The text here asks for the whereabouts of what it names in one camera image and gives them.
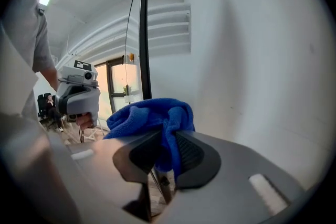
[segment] person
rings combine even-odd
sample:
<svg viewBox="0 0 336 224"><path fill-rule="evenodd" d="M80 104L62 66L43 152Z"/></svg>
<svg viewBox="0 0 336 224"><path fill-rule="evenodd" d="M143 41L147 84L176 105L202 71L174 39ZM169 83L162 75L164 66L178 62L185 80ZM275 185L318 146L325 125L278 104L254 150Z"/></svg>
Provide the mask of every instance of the person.
<svg viewBox="0 0 336 224"><path fill-rule="evenodd" d="M21 57L34 72L41 72L57 91L59 82L49 49L46 17L38 0L11 0L1 23ZM36 111L34 93L31 91L22 115L38 121ZM82 130L93 127L91 114L84 113L76 123Z"/></svg>
<svg viewBox="0 0 336 224"><path fill-rule="evenodd" d="M46 110L48 117L53 119L57 123L58 130L60 132L63 132L64 130L62 128L62 115L57 112L53 101L53 97L51 95L48 95L46 101L47 101Z"/></svg>

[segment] floor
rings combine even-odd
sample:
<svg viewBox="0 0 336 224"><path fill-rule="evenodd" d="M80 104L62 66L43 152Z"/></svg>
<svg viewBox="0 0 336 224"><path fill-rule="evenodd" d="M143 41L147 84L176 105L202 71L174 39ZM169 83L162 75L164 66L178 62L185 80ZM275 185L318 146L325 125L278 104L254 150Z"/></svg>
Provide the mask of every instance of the floor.
<svg viewBox="0 0 336 224"><path fill-rule="evenodd" d="M60 133L57 131L57 133L59 133L61 139L66 145L80 143L78 127L76 126L75 123L64 122L64 132ZM90 136L94 137L96 141L101 140L103 139L103 136L106 135L107 133L108 131L106 130L102 131L98 127L95 128L94 130L86 129L84 130L84 137L85 137L84 142L92 142L93 141L92 139L88 139L88 137ZM170 182L170 189L173 195L175 188L173 172L169 172L167 174L167 178ZM148 186L151 199L152 216L157 216L164 210L164 208L167 205L151 175L148 176Z"/></svg>

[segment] blue towel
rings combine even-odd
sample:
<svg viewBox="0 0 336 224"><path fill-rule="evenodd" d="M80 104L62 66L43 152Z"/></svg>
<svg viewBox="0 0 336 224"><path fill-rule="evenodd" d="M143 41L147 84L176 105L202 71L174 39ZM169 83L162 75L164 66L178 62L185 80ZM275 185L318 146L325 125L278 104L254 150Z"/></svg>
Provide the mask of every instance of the blue towel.
<svg viewBox="0 0 336 224"><path fill-rule="evenodd" d="M187 103L170 98L148 99L129 104L110 116L107 125L111 131L104 139L162 129L163 150L155 168L161 172L173 169L177 178L181 173L181 161L173 132L194 131L193 117L193 111Z"/></svg>

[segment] hand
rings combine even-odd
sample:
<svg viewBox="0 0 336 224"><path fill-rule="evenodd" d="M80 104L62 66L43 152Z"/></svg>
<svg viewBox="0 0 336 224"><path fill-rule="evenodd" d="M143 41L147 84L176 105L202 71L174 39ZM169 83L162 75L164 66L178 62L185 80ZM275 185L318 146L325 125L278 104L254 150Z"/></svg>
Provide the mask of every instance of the hand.
<svg viewBox="0 0 336 224"><path fill-rule="evenodd" d="M93 127L93 120L91 113L84 113L82 116L77 117L76 124L82 129Z"/></svg>

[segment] microfiber cloth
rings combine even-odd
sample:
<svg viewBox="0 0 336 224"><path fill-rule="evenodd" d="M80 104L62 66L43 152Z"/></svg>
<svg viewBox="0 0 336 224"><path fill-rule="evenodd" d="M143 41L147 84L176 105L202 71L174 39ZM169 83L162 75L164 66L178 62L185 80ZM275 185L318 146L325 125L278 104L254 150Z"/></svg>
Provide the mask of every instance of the microfiber cloth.
<svg viewBox="0 0 336 224"><path fill-rule="evenodd" d="M181 173L179 149L174 131L194 131L193 111L184 102L170 98L148 99L129 104L107 120L110 132L104 139L132 136L148 130L162 130L163 147L155 168L161 172L174 170L177 178Z"/></svg>

